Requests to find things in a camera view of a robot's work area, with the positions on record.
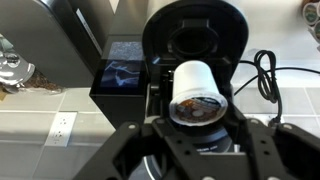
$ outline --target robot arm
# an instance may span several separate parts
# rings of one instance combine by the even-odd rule
[[[320,140],[292,124],[275,129],[245,119],[229,102],[221,120],[239,153],[199,153],[168,119],[124,123],[74,179],[128,179],[142,157],[155,155],[164,180],[319,179]]]

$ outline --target black power cord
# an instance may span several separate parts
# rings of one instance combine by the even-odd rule
[[[262,57],[268,55],[270,60],[270,70],[264,70],[261,67],[261,60]],[[240,63],[250,64],[254,67],[256,67],[258,71],[258,75],[251,78],[248,82],[246,82],[244,85],[242,85],[235,93],[236,96],[242,89],[244,89],[248,84],[250,84],[252,81],[254,81],[256,78],[258,78],[258,88],[261,93],[261,95],[266,99],[271,101],[272,103],[278,102],[278,114],[275,118],[273,118],[269,122],[269,126],[273,127],[280,123],[281,121],[281,115],[282,115],[282,101],[280,96],[280,91],[278,88],[278,84],[276,82],[276,75],[275,71],[278,70],[299,70],[299,71],[306,71],[311,73],[316,73],[320,75],[320,71],[315,71],[312,69],[305,69],[305,68],[297,68],[297,67],[281,67],[276,68],[276,56],[272,51],[266,51],[262,50],[259,51],[255,57],[254,62],[242,60]]]

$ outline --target electrical outlet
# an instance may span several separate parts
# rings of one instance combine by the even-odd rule
[[[66,147],[76,116],[77,112],[58,112],[52,122],[45,146]]]

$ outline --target coffee pod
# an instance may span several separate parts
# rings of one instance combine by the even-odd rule
[[[318,21],[314,26],[313,32],[316,40],[320,43],[320,21]]]
[[[319,2],[317,2],[317,14],[318,14],[318,16],[320,16],[320,3]]]
[[[304,6],[302,10],[302,16],[304,18],[304,21],[309,26],[315,25],[316,22],[319,20],[318,9],[319,9],[319,3],[307,3]]]
[[[218,121],[228,102],[219,93],[210,67],[201,61],[187,61],[174,72],[170,117],[178,124],[204,126]]]

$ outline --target chrome surface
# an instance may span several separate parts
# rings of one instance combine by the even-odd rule
[[[35,66],[24,60],[14,51],[13,45],[0,36],[0,83],[8,87],[24,83],[34,70]]]

